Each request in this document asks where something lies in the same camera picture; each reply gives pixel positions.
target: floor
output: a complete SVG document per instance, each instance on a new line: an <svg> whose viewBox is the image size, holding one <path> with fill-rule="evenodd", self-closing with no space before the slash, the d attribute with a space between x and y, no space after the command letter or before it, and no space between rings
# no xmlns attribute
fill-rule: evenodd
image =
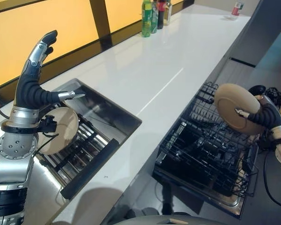
<svg viewBox="0 0 281 225"><path fill-rule="evenodd" d="M218 80L221 83L236 83L245 88L257 84L276 87L281 92L281 34L277 37L267 54L255 67L249 67L235 61L228 61ZM256 165L262 168L265 153L259 154ZM268 158L267 168L269 189L272 195L281 202L281 165L273 153ZM154 178L142 191L133 209L142 210L152 207L162 214L163 187ZM247 197L241 219L236 219L214 206L202 202L179 187L172 186L173 211L186 212L192 216L208 218L228 225L281 225L281 207L267 196L262 177L262 169L258 175L257 188L254 197Z"/></svg>

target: dishwasher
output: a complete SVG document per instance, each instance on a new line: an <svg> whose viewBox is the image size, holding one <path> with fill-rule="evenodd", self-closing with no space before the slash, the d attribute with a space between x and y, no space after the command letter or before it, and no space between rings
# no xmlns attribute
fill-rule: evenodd
<svg viewBox="0 0 281 225"><path fill-rule="evenodd" d="M218 85L201 86L158 146L154 175L240 218L253 197L257 136L238 133L214 105Z"/></svg>

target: small bottle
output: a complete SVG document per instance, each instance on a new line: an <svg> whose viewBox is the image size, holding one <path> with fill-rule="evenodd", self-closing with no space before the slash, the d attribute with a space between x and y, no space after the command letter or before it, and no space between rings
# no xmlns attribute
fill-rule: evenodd
<svg viewBox="0 0 281 225"><path fill-rule="evenodd" d="M172 15L172 4L170 0L167 0L167 3L165 5L165 17L163 22L165 26L169 26L171 15Z"/></svg>
<svg viewBox="0 0 281 225"><path fill-rule="evenodd" d="M144 0L141 7L142 11L142 29L141 33L144 37L151 34L152 5L150 0Z"/></svg>
<svg viewBox="0 0 281 225"><path fill-rule="evenodd" d="M158 24L158 2L153 0L152 2L152 23L151 23L151 33L154 34L157 32Z"/></svg>
<svg viewBox="0 0 281 225"><path fill-rule="evenodd" d="M240 12L241 12L242 9L243 9L243 7L244 7L244 3L243 3L243 2L240 2L240 1L237 1L237 2L235 3L235 6L234 6L232 12L231 12L230 18L231 18L231 19L234 19L234 20L237 19L238 16L239 16L239 14L240 14Z"/></svg>
<svg viewBox="0 0 281 225"><path fill-rule="evenodd" d="M157 29L163 28L163 18L164 18L164 12L165 12L165 4L166 4L166 0L159 0Z"/></svg>

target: green bottle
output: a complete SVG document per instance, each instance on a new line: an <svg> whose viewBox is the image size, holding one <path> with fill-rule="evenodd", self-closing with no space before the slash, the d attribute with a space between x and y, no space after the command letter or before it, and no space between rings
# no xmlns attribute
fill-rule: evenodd
<svg viewBox="0 0 281 225"><path fill-rule="evenodd" d="M144 37L149 37L151 34L151 20L152 20L152 5L150 0L143 0L142 3L142 29L141 33Z"/></svg>
<svg viewBox="0 0 281 225"><path fill-rule="evenodd" d="M157 32L158 25L158 2L153 0L152 2L152 23L151 23L151 33L154 34Z"/></svg>

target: beige plate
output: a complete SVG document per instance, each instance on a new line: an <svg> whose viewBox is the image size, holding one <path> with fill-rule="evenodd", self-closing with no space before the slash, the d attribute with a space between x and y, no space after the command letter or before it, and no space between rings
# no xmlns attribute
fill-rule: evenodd
<svg viewBox="0 0 281 225"><path fill-rule="evenodd" d="M264 127L240 117L235 108L249 113L257 113L260 109L259 101L246 89L232 83L221 85L214 95L214 103L223 120L234 130L247 135L257 135Z"/></svg>
<svg viewBox="0 0 281 225"><path fill-rule="evenodd" d="M40 152L46 155L51 155L59 152L66 147L76 135L78 130L78 116L75 111L68 107L60 107L48 112L47 115L54 116L54 121L57 121L56 131L48 133L49 135L59 134L52 141L46 144ZM39 133L37 146L40 147L50 138Z"/></svg>

